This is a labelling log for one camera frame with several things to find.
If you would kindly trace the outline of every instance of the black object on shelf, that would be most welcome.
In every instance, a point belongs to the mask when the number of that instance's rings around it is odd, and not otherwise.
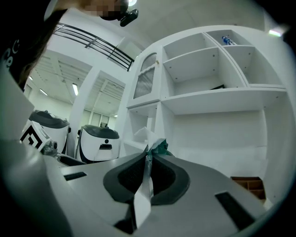
[[[225,89],[225,86],[224,85],[221,85],[221,86],[215,87],[215,88],[213,88],[211,90],[217,90],[217,89]]]

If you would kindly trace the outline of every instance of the white ceiling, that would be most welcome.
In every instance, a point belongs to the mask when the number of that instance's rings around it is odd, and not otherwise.
[[[144,48],[174,33],[206,25],[240,25],[264,30],[263,9],[252,0],[137,0],[129,10],[139,10],[139,17],[126,27],[118,21],[84,16],[128,37]]]
[[[46,51],[34,68],[31,76],[37,88],[49,97],[73,104],[76,96],[72,83],[82,85],[91,66],[52,51]],[[87,100],[85,109],[107,116],[118,112],[124,88],[104,77],[99,77]]]

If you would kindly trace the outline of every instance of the person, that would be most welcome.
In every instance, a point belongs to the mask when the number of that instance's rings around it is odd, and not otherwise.
[[[0,63],[21,89],[46,49],[56,25],[69,8],[105,19],[116,19],[129,0],[3,0]]]

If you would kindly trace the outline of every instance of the black lid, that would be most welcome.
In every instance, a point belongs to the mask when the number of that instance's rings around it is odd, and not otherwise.
[[[48,111],[34,110],[29,120],[48,128],[64,128],[69,125],[66,119],[57,118]]]
[[[119,139],[119,134],[109,128],[101,128],[93,125],[84,125],[82,128],[93,137]]]

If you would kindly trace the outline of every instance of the long dark hair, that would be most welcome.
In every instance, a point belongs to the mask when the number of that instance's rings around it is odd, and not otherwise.
[[[22,45],[20,46],[17,60],[13,62],[10,69],[12,76],[21,89],[25,87],[25,83],[31,71],[38,63],[56,25],[66,11],[67,10],[63,10],[52,13],[42,27],[34,29],[29,36],[22,39]]]

